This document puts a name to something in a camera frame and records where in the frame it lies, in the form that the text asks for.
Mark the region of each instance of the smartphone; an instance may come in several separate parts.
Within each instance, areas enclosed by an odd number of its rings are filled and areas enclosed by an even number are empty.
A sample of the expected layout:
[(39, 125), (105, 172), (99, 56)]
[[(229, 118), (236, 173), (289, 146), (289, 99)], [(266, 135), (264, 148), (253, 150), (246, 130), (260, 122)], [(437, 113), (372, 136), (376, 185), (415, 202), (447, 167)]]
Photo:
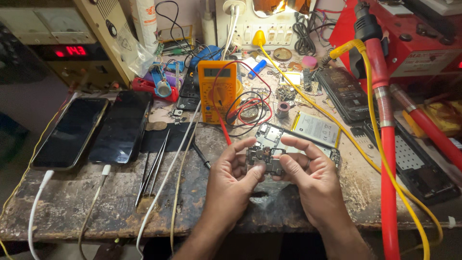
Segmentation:
[(125, 164), (140, 150), (153, 103), (152, 93), (120, 91), (90, 151), (94, 163)]
[(109, 100), (102, 98), (74, 99), (35, 155), (30, 167), (55, 171), (73, 168), (109, 105)]

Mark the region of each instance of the yellow multimeter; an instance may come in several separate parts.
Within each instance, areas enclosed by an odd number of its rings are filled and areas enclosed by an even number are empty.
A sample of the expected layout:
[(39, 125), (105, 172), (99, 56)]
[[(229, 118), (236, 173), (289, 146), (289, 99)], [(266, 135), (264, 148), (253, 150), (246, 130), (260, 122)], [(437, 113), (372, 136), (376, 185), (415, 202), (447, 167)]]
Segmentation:
[[(232, 102), (242, 93), (242, 83), (237, 79), (237, 63), (232, 63), (224, 68), (217, 78), (212, 96), (212, 86), (220, 69), (230, 61), (200, 61), (197, 64), (199, 75), (199, 88), (201, 92), (202, 119), (204, 122), (219, 124), (219, 117), (213, 107), (213, 100), (220, 113), (220, 117), (226, 121), (225, 115)], [(237, 101), (230, 111), (236, 109)]]

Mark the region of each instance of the solder wire spool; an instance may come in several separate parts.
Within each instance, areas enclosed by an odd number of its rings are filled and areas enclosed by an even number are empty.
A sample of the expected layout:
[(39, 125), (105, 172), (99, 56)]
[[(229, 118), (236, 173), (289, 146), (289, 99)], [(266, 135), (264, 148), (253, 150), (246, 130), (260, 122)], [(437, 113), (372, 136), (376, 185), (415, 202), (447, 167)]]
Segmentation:
[(276, 109), (276, 116), (279, 118), (285, 118), (289, 115), (290, 104), (287, 102), (279, 102), (278, 109)]

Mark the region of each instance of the worn table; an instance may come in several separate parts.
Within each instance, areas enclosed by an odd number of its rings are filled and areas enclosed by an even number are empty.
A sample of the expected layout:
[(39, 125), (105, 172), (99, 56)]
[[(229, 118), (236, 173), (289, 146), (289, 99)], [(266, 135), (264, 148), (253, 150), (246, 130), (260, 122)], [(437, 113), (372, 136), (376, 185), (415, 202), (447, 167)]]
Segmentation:
[[(291, 61), (300, 60), (299, 56), (294, 55)], [(263, 76), (274, 91), (278, 86), (279, 79), (273, 75), (268, 75), (268, 70), (268, 68), (265, 68), (260, 75)], [(264, 87), (264, 84), (258, 79), (250, 82), (254, 84), (254, 87)], [(323, 91), (323, 95), (316, 96), (316, 102), (327, 111), (333, 112), (326, 104), (322, 103), (322, 99), (326, 97)], [(273, 95), (270, 96), (269, 100), (277, 103)], [(152, 108), (153, 113), (149, 116), (149, 121), (173, 122), (173, 119), (167, 115), (167, 112), (171, 111), (173, 106), (173, 104), (155, 100)], [(270, 123), (289, 129), (297, 111), (304, 111), (328, 120), (326, 116), (316, 109), (298, 105), (290, 110), (289, 117), (279, 119), (273, 116)], [(188, 120), (183, 124), (193, 120), (191, 112), (184, 113), (183, 116), (188, 117)], [(340, 122), (343, 122), (338, 113), (334, 114), (334, 116)], [(407, 125), (402, 118), (398, 117), (398, 119), (404, 125)], [(253, 136), (256, 129), (246, 136)], [(236, 129), (232, 133), (239, 133), (244, 130), (244, 128)], [(366, 139), (359, 139), (358, 141), (371, 159), (380, 165), (379, 152), (376, 149), (368, 148), (370, 141)], [(418, 140), (418, 142), (451, 176), (458, 173), (458, 170), (453, 165), (449, 165), (433, 148), (427, 147), (421, 140)], [(213, 127), (202, 124), (197, 129), (196, 143), (211, 162), (217, 160), (221, 152), (226, 148), (223, 134)], [(341, 154), (340, 183), (345, 204), (352, 220), (360, 229), (380, 229), (380, 175), (366, 162), (344, 134), (341, 134), (338, 148)], [(144, 236), (146, 237), (170, 235), (172, 204), (182, 155), (183, 153), (179, 155), (164, 190), (149, 216), (150, 219), (144, 231)], [(164, 155), (154, 187), (156, 192), (173, 156), (174, 152)], [(152, 202), (152, 197), (144, 198), (137, 209), (134, 207), (134, 203), (140, 187), (145, 162), (149, 159), (150, 165), (154, 157), (155, 154), (151, 154), (149, 158), (147, 158), (146, 154), (140, 154), (133, 163), (112, 167), (88, 222), (85, 233), (86, 239), (137, 236), (145, 212)], [(181, 212), (176, 214), (176, 235), (186, 235), (191, 231), (201, 214), (205, 202), (208, 170), (203, 166), (203, 162), (194, 150), (188, 152), (185, 165), (178, 197)], [(102, 169), (103, 166), (101, 165), (87, 163), (78, 173), (57, 173), (54, 175), (46, 186), (37, 207), (34, 223), (34, 238), (36, 240), (78, 238), (81, 225), (96, 192)], [(41, 171), (29, 171), (26, 174), (17, 193), (7, 206), (5, 216), (1, 219), (0, 238), (2, 240), (27, 239), (30, 209), (44, 173)], [(400, 229), (414, 229), (415, 225), (403, 202), (399, 198), (397, 201), (398, 227)], [(417, 206), (413, 205), (413, 208), (424, 226), (433, 227), (430, 219)], [(448, 216), (455, 217), (456, 226), (462, 226), (461, 198), (432, 206), (430, 209), (444, 227), (449, 225)], [(304, 232), (312, 230), (313, 227), (308, 222), (300, 204), (297, 187), (287, 182), (274, 182), (268, 177), (256, 187), (248, 209), (235, 228), (236, 232), (247, 233)]]

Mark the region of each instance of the hand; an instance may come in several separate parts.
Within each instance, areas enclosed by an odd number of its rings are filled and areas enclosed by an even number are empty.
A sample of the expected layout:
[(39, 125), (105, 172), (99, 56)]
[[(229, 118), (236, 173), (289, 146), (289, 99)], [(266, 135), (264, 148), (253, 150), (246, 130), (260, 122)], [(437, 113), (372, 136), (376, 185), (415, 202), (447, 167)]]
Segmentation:
[(310, 223), (317, 229), (351, 227), (353, 223), (343, 202), (334, 162), (310, 141), (293, 136), (284, 136), (280, 141), (306, 153), (282, 155), (280, 162), (286, 172), (282, 180), (298, 186)]
[(265, 180), (265, 164), (256, 164), (246, 173), (245, 154), (238, 154), (255, 142), (255, 137), (249, 137), (230, 145), (210, 169), (201, 218), (228, 232), (243, 215), (257, 184)]

